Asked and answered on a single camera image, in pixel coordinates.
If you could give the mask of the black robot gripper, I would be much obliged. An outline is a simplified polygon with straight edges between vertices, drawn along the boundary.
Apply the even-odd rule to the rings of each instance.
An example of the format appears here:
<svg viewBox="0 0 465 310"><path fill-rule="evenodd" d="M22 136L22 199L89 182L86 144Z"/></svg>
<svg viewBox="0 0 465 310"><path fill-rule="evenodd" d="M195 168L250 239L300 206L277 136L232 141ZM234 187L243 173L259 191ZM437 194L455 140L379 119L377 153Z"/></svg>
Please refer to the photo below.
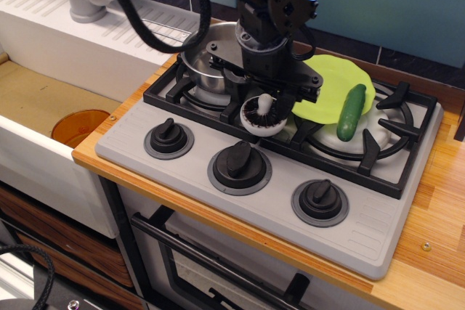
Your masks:
<svg viewBox="0 0 465 310"><path fill-rule="evenodd" d="M296 101L316 102L323 77L291 55L291 42L276 39L260 44L239 23L216 23L208 31L206 51L211 66L224 74L230 103L224 116L236 116L251 81L263 89L278 90L274 108L278 120L287 119Z"/></svg>

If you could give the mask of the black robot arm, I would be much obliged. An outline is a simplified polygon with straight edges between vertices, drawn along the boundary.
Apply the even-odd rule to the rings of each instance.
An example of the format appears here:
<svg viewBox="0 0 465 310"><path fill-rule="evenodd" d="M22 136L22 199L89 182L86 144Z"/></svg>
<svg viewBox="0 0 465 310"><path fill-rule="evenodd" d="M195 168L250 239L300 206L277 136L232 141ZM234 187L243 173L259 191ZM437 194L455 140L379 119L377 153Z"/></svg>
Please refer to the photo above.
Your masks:
<svg viewBox="0 0 465 310"><path fill-rule="evenodd" d="M304 64L316 51L306 23L317 15L317 0L237 0L235 41L210 42L209 51L230 83L251 76L276 90L276 115L285 119L294 104L314 102L323 79Z"/></svg>

